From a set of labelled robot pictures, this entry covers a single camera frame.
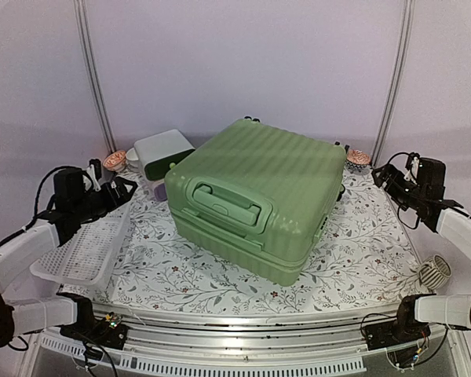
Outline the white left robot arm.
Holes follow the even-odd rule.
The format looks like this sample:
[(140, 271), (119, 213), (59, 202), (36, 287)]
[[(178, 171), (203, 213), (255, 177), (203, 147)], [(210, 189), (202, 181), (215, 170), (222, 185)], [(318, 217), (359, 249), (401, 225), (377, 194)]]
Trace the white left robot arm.
[(68, 338), (93, 341), (106, 325), (95, 318), (90, 299), (81, 295), (63, 293), (16, 304), (2, 296), (23, 271), (64, 246), (83, 226), (128, 204), (138, 188), (135, 181), (119, 176), (102, 182), (99, 159), (91, 159), (86, 169), (55, 167), (45, 177), (53, 180), (47, 207), (41, 210), (35, 203), (31, 220), (0, 241), (0, 348), (50, 327), (61, 328)]

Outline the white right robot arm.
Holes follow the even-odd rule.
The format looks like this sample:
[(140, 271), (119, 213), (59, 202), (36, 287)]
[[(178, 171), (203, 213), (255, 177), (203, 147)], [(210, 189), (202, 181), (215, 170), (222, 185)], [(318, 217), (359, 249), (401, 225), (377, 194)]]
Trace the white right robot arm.
[[(448, 247), (446, 256), (458, 263), (459, 276), (471, 268), (471, 213), (453, 199), (446, 199), (446, 166), (437, 159), (407, 153), (405, 170), (391, 162), (372, 171), (374, 183), (385, 190), (401, 210), (416, 213), (417, 225), (424, 225), (440, 236)], [(431, 292), (410, 295), (402, 299), (396, 319), (391, 323), (390, 335), (396, 342), (407, 342), (418, 337), (428, 324), (442, 324), (446, 328), (471, 331), (471, 283), (455, 283), (454, 290), (438, 295), (440, 285), (430, 275), (435, 262), (427, 261), (418, 271), (421, 283)]]

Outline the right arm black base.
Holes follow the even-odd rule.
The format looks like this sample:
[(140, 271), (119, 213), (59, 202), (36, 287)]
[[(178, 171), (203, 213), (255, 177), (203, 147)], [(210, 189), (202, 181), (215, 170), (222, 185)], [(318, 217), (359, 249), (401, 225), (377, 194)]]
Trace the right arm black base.
[(360, 332), (369, 350), (379, 350), (427, 339), (431, 335), (428, 323), (417, 322), (415, 319), (398, 319), (386, 316), (383, 321), (366, 323), (369, 317), (381, 317), (371, 313), (364, 317)]

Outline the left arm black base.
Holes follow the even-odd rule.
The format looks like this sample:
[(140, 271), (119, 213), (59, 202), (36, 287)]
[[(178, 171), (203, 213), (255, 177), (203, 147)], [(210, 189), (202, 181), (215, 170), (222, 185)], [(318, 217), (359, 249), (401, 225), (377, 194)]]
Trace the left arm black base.
[(97, 320), (94, 326), (83, 335), (94, 341), (95, 345), (123, 350), (127, 340), (129, 327), (122, 322), (122, 316), (110, 312)]

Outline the green hard-shell suitcase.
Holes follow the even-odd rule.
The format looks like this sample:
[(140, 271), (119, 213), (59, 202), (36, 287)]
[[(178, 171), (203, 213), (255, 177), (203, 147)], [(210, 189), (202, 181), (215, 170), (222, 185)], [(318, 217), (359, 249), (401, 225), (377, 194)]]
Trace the green hard-shell suitcase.
[(166, 174), (177, 232), (288, 287), (341, 195), (346, 156), (339, 143), (238, 119)]

